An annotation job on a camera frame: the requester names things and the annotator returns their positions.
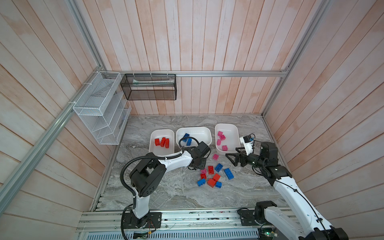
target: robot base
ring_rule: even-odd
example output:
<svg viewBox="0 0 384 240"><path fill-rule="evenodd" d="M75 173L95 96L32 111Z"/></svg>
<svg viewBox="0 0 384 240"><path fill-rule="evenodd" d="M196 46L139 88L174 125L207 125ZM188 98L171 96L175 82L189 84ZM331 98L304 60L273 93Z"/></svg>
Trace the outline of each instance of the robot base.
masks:
<svg viewBox="0 0 384 240"><path fill-rule="evenodd" d="M138 219L132 212L126 212L124 215L123 228L160 228L161 212L149 212L141 219Z"/></svg>

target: marble floor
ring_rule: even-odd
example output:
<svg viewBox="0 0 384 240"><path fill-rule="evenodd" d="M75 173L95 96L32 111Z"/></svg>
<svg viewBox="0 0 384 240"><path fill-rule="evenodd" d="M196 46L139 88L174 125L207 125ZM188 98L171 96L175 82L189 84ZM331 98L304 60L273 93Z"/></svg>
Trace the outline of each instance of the marble floor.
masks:
<svg viewBox="0 0 384 240"><path fill-rule="evenodd" d="M122 166L134 157L148 153L149 139L156 129L172 129L175 134L181 127L205 126L212 135L210 145L212 153L207 159L207 166L221 163L224 168L230 168L234 179L228 180L221 171L222 188L211 188L207 184L198 187L200 171L178 168L164 175L158 188L151 194L150 209L185 209L185 208L217 208L217 207L255 207L259 201L272 200L278 206L287 205L282 196L269 185L263 177L256 175L251 167L235 167L224 156L219 160L212 159L215 148L215 125L217 123L232 123L237 126L239 135L254 133L260 141L271 141L262 119L258 115L186 115L186 116L130 116L123 140L108 180L105 192L100 198L98 210L122 210L132 203L132 194L125 189L119 176ZM260 145L255 145L255 153ZM126 170L128 174L135 167L132 164Z"/></svg>

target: wooden wall panel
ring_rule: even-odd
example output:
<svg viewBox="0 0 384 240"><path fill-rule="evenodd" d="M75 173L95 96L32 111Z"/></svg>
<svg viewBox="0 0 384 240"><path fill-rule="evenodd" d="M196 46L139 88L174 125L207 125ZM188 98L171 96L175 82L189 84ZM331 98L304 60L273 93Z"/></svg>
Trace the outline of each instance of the wooden wall panel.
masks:
<svg viewBox="0 0 384 240"><path fill-rule="evenodd" d="M321 0L77 2L108 70L188 71L285 69ZM277 81L180 78L176 101L132 114L261 113Z"/></svg>
<svg viewBox="0 0 384 240"><path fill-rule="evenodd" d="M335 1L266 116L302 191L350 238L384 236L383 14Z"/></svg>
<svg viewBox="0 0 384 240"><path fill-rule="evenodd" d="M1 1L0 185L96 67L65 2ZM110 153L72 117L0 217L1 236L70 239Z"/></svg>

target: wire shelf organizer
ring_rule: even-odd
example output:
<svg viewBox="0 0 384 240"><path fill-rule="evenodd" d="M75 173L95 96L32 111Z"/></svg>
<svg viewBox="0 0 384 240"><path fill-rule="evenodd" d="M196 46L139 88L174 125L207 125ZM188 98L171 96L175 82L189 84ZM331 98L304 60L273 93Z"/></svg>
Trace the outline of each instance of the wire shelf organizer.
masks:
<svg viewBox="0 0 384 240"><path fill-rule="evenodd" d="M116 93L120 73L99 72L73 109L99 144L118 145L131 112L123 92Z"/></svg>

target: black mesh basket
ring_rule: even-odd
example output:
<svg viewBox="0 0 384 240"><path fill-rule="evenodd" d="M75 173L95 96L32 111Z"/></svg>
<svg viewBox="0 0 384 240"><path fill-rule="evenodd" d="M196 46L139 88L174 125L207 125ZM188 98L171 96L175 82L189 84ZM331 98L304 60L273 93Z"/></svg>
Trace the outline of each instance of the black mesh basket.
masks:
<svg viewBox="0 0 384 240"><path fill-rule="evenodd" d="M176 75L127 73L121 88L127 100L176 100Z"/></svg>

